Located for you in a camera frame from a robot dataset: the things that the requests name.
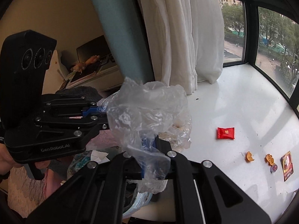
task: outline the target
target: card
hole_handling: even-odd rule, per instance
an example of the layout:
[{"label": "card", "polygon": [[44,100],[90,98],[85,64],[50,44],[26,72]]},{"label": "card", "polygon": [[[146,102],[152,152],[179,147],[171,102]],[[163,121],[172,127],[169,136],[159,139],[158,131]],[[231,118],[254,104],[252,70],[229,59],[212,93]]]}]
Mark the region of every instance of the card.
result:
[{"label": "card", "polygon": [[283,168],[283,177],[284,181],[286,181],[293,173],[293,161],[291,152],[288,151],[282,158],[281,158],[281,164]]}]

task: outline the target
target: purple bottle cap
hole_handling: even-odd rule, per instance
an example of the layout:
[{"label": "purple bottle cap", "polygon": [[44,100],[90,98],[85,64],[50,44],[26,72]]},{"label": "purple bottle cap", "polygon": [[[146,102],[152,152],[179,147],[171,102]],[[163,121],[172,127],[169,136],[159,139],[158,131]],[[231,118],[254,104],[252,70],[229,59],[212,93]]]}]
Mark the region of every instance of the purple bottle cap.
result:
[{"label": "purple bottle cap", "polygon": [[271,166],[270,171],[272,173],[275,173],[277,169],[278,169],[278,166],[276,164],[274,164],[273,166]]}]

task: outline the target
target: curtain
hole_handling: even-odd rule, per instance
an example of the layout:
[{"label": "curtain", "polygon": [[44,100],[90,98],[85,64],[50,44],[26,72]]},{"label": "curtain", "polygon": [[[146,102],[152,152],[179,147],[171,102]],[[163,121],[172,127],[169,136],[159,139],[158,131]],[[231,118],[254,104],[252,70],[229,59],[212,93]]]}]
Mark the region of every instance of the curtain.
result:
[{"label": "curtain", "polygon": [[180,84],[214,83],[223,66],[224,22],[219,0],[141,0],[155,79]]}]

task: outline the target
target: dark green window frame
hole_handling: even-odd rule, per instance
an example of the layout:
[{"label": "dark green window frame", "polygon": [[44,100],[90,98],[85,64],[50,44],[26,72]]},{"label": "dark green window frame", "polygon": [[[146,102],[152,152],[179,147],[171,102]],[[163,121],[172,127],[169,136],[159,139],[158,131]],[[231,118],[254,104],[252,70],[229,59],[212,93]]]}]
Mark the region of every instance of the dark green window frame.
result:
[{"label": "dark green window frame", "polygon": [[280,13],[299,24],[296,20],[289,6],[285,0],[239,0],[243,2],[244,14],[245,14],[245,45],[243,47],[243,58],[240,61],[227,62],[223,64],[223,67],[242,65],[249,63],[256,70],[258,70],[264,77],[266,77],[276,89],[283,95],[289,105],[292,107],[297,117],[299,118],[299,112],[297,107],[299,105],[299,83],[289,98],[286,93],[278,86],[272,78],[270,78],[263,70],[255,65],[257,53],[258,53],[258,40],[259,40],[259,13],[258,8],[263,7],[274,12]]}]

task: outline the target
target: red candy wrapper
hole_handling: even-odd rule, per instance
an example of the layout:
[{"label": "red candy wrapper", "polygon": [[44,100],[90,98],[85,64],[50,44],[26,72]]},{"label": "red candy wrapper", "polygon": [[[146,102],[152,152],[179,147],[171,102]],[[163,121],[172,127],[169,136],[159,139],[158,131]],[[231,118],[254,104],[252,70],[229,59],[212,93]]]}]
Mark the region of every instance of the red candy wrapper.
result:
[{"label": "red candy wrapper", "polygon": [[217,139],[235,139],[235,128],[217,128]]}]

